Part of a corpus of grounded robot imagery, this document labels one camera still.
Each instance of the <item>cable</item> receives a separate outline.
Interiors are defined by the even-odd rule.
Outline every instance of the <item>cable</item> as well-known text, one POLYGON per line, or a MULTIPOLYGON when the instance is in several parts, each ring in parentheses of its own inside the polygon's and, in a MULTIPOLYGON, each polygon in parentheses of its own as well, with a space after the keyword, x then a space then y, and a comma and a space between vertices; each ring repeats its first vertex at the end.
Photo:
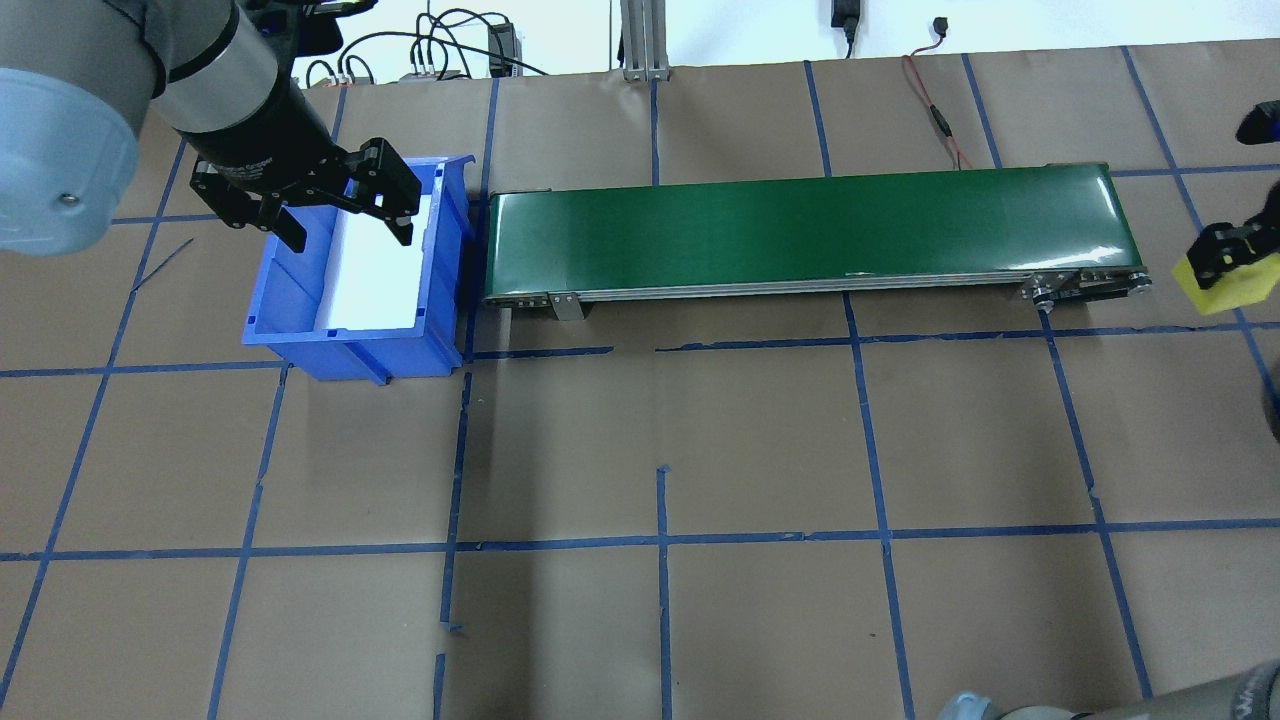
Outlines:
MULTIPOLYGON (((429 41, 428 45, 426 45, 426 59, 434 65, 435 64, 435 59, 431 56, 431 44, 430 44, 430 41, 431 40, 436 40, 436 37, 435 37, 435 29, 436 28, 443 28, 444 32, 447 32, 449 35, 449 40, 452 40, 453 42, 457 42, 458 41, 458 36, 453 35, 453 29, 452 28, 457 27, 461 23, 456 23, 453 26, 448 26, 448 24, 444 23, 444 15, 443 14, 442 15, 433 15, 430 13, 420 14, 417 17, 417 19, 413 20, 413 29, 419 35, 422 35, 422 18, 426 18, 426 19, 431 20, 431 29, 429 29, 428 33, 426 33, 426 38, 429 41)), ((417 47, 419 60, 422 59, 422 45, 421 44, 422 44, 421 40, 415 40, 413 41, 413 46, 417 47)), ((442 45, 440 50, 444 53, 444 67, 448 68, 449 67, 449 49, 447 46, 442 45)), ((467 77, 471 77, 471 65, 467 63, 467 56, 463 55, 462 53, 458 53, 458 58, 462 60, 462 74, 465 74, 467 77)), ((440 70, 440 73, 436 76, 436 79, 440 79, 443 77, 444 77, 444 70, 440 70)))
POLYGON ((329 63, 325 63, 324 60, 312 60, 311 64, 307 65, 307 77, 306 77, 307 87, 311 87, 311 70, 316 69, 316 65, 324 65, 324 69, 329 72, 330 79, 333 79, 338 74, 333 72, 333 65, 330 65, 329 63))
POLYGON ((942 45, 942 41, 947 38, 947 19, 934 18, 933 31, 938 33, 938 41, 933 45, 925 45, 924 47, 911 50, 910 55, 902 55, 902 61, 906 63, 908 69, 910 69, 911 74, 915 76, 915 83, 920 88, 920 96, 924 100, 924 104, 929 108, 929 114, 933 117, 933 124, 938 128, 938 132, 942 133, 946 142, 955 150, 955 169, 964 169, 961 167, 963 163, 964 165, 969 165, 969 169, 972 170, 973 163, 969 161, 969 156, 964 154, 964 150, 960 150, 960 143, 956 142, 955 135, 951 132, 951 124, 947 123, 946 117, 942 115, 942 110, 938 110, 938 106, 934 105, 933 97, 929 96, 929 90, 924 86, 924 78, 920 77, 920 70, 915 67, 914 58, 916 54, 936 50, 940 45, 942 45))
MULTIPOLYGON (((351 50, 356 45, 358 45, 361 42, 365 42, 366 40, 372 40, 375 37, 413 37, 413 38, 420 38, 421 37, 421 38, 425 40, 424 36, 421 36, 421 35, 419 35, 416 32, 404 32, 404 31, 399 31, 399 29, 383 29, 383 31, 378 31, 378 32, 371 32, 369 35, 357 37, 356 40, 352 40, 351 42, 348 42, 347 46, 342 50, 342 53, 338 55, 339 64, 342 64, 342 60, 347 56, 348 53, 351 53, 351 50)), ((472 47, 470 45, 462 45, 462 44, 458 44, 458 42, 451 42, 448 40, 440 40, 439 37, 435 37, 435 38, 431 38, 431 40, 434 40, 435 42, 440 42, 443 45, 449 45, 452 47, 457 47, 458 50, 470 50, 472 53, 479 53, 481 55, 488 55, 489 58, 498 58, 499 60, 506 60, 506 61, 508 61, 508 63, 511 63, 513 65, 520 65, 521 68, 525 68, 526 70, 530 70, 530 72, 535 72, 535 73, 538 73, 540 76, 548 74, 547 72, 539 70, 538 68, 530 65, 529 63, 524 63, 524 61, 517 60, 515 58, 507 58, 504 55, 499 55, 497 53, 489 53, 488 50, 481 50, 479 47, 472 47)))
POLYGON ((369 74, 369 85, 378 85, 378 81, 374 79, 374 69, 369 67, 369 63, 364 58, 360 55, 347 55, 347 77, 351 78, 352 85, 356 83, 356 73, 351 69, 352 60, 358 60, 361 65, 365 65, 365 72, 369 74))

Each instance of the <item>blue plastic bin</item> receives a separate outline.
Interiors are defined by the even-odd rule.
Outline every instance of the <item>blue plastic bin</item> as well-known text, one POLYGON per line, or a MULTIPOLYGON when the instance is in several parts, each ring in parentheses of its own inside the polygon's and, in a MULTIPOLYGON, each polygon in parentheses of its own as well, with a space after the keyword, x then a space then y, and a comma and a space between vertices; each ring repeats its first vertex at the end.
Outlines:
MULTIPOLYGON (((428 191, 431 195, 430 209, 413 220, 415 232, 421 233, 426 219, 413 327, 316 329, 338 210, 326 205, 291 208, 307 229, 306 251, 296 254, 274 234, 268 236, 243 343, 270 347, 317 380, 387 384, 389 378, 451 374, 462 364, 454 347, 458 270, 462 243, 475 237, 462 168, 472 161, 471 155, 406 160, 422 181, 424 197, 428 191)), ((390 233, 380 240, 396 242, 390 233)))

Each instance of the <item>conveyor belt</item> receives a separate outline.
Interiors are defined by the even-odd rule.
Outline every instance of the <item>conveyor belt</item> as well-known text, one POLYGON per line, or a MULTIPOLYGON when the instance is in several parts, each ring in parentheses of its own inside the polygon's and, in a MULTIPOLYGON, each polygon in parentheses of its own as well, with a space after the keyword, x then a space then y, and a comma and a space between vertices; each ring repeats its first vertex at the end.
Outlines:
POLYGON ((497 195, 485 301, 983 283, 1117 296, 1144 272, 1106 165, 1048 165, 497 195))

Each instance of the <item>black cable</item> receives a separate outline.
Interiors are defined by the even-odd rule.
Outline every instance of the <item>black cable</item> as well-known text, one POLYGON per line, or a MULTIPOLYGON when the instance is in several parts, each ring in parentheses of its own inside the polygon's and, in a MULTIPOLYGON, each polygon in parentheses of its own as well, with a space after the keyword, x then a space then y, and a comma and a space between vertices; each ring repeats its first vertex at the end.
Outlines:
MULTIPOLYGON (((453 35, 453 29, 449 28, 449 26, 444 24, 444 20, 443 20, 444 15, 433 15, 430 13, 419 14, 417 18, 413 20, 413 31, 417 32, 417 35, 420 35, 420 36, 422 35, 422 18, 426 18, 426 19, 431 20, 431 29, 428 31, 428 33, 425 36, 426 38, 434 40, 435 38, 435 28, 439 27, 439 28, 444 28, 444 32, 449 33, 449 40, 452 40, 453 42, 458 41, 458 37, 456 35, 453 35)), ((420 60, 422 58, 422 51, 421 51, 422 45, 421 44, 422 44, 421 40, 415 40, 413 41, 413 46, 417 47, 417 56, 419 56, 420 60)), ((442 51, 444 53, 444 65, 448 67, 448 64, 449 64, 449 49, 448 47, 442 47, 442 51)), ((458 58, 462 59, 462 74, 465 74, 467 77, 471 77, 471 65, 467 63, 467 56, 463 55, 460 51, 458 53, 458 58)), ((430 41, 428 41, 428 44, 426 44, 426 59, 428 59, 428 61, 431 65, 435 64, 435 58, 431 54, 431 44, 430 44, 430 41)), ((442 77, 444 77, 444 72, 443 70, 440 72, 440 74, 438 76, 438 78, 442 78, 442 77)))
MULTIPOLYGON (((498 31, 493 27, 493 23, 490 23, 488 19, 485 19, 485 15, 500 15, 504 19, 507 18, 507 15, 503 15, 502 13, 474 13, 474 12, 467 10, 465 8, 451 8, 451 9, 445 10, 445 12, 440 13, 438 15, 438 19, 440 22, 440 27, 443 27, 449 33, 449 37, 453 38, 454 42, 457 42, 458 38, 453 37, 453 31, 451 31, 449 28, 465 26, 465 24, 467 24, 471 20, 480 20, 481 23, 484 23, 485 28, 489 29, 489 35, 498 44, 498 54, 499 55, 507 55, 507 49, 502 46, 502 37, 498 35, 498 31), (452 26, 451 24, 444 24, 444 18, 447 18, 448 15, 452 15, 453 13, 465 14, 465 15, 467 15, 467 19, 465 19, 465 20, 462 20, 460 23, 453 23, 452 26)), ((434 23, 433 23, 431 28, 433 28, 433 32, 434 32, 434 29, 435 29, 434 23)))
MULTIPOLYGON (((361 42, 365 42, 366 40, 372 40, 375 37, 413 37, 413 38, 419 38, 419 37, 422 37, 422 36, 417 35, 416 32, 404 32, 404 31, 399 31, 399 29, 383 29, 383 31, 378 31, 378 32, 371 32, 369 35, 357 37, 356 40, 352 40, 351 42, 348 42, 347 47, 344 47, 342 50, 342 53, 338 55, 339 64, 340 64, 340 60, 347 56, 347 53, 351 53, 351 50, 356 45, 358 45, 361 42)), ((549 74, 549 73, 547 73, 544 70, 539 70, 538 68, 530 65, 529 63, 517 60, 515 58, 507 58, 504 55, 499 55, 497 53, 489 53, 488 50, 481 50, 479 47, 472 47, 470 45, 462 45, 462 44, 458 44, 458 42, 449 42, 448 40, 440 40, 439 37, 435 37, 433 40, 435 42, 440 42, 440 44, 444 44, 444 45, 449 45, 449 46, 457 47, 458 50, 470 50, 472 53, 479 53, 481 55, 488 55, 489 58, 497 58, 499 60, 506 60, 506 61, 508 61, 508 63, 511 63, 513 65, 520 65, 521 68, 525 68, 526 70, 535 72, 535 73, 538 73, 540 76, 549 74)))
POLYGON ((376 81, 374 81, 374 69, 369 67, 369 63, 366 63, 365 59, 361 58, 360 55, 348 55, 347 56, 347 77, 351 78, 351 83, 352 85, 356 83, 356 73, 351 69, 352 60, 358 60, 361 65, 365 65, 365 72, 369 73, 369 85, 378 85, 376 81))
POLYGON ((307 87, 311 87, 311 70, 316 69, 316 65, 324 65, 324 69, 329 72, 330 78, 338 74, 333 72, 333 65, 330 65, 329 63, 325 63, 324 60, 312 60, 311 64, 307 65, 307 77, 306 77, 307 87))

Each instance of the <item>yellow sponge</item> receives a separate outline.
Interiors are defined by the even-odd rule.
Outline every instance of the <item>yellow sponge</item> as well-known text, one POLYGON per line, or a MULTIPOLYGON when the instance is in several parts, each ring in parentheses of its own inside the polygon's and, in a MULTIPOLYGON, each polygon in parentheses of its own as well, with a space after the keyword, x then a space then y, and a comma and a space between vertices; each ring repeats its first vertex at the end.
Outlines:
POLYGON ((1280 282, 1280 254, 1263 258, 1252 265, 1240 265, 1219 278, 1208 290, 1199 288, 1192 264, 1184 256, 1174 265, 1174 279, 1201 315, 1234 310, 1262 302, 1271 295, 1271 288, 1280 282))

